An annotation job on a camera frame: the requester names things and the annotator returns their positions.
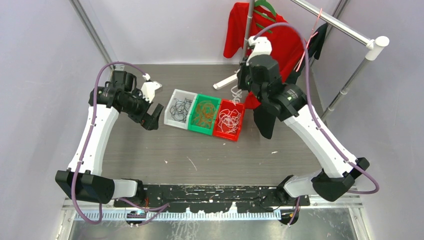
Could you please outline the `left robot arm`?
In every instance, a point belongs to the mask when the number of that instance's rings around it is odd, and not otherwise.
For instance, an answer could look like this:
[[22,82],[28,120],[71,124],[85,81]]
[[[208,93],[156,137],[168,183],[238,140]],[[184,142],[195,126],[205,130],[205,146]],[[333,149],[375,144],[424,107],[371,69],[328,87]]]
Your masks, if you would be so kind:
[[91,91],[87,122],[77,151],[67,169],[55,175],[55,182],[69,198],[98,204],[126,198],[135,207],[145,202],[147,194],[141,180],[102,176],[104,153],[121,113],[148,131],[159,127],[163,105],[158,104],[151,114],[148,110],[162,85],[147,74],[143,78],[145,82],[138,88],[134,74],[114,70],[104,86]]

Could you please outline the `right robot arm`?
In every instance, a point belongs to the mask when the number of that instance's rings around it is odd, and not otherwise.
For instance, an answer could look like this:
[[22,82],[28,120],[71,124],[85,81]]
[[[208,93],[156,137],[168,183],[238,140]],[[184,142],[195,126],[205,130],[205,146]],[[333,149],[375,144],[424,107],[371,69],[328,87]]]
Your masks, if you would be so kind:
[[309,194],[334,202],[348,193],[370,166],[369,161],[354,156],[340,144],[300,87],[282,82],[278,62],[266,54],[244,58],[236,75],[238,89],[252,93],[260,103],[253,110],[260,134],[271,139],[276,121],[283,122],[303,140],[321,166],[309,175],[286,177],[278,185],[279,202],[288,206],[297,197]]

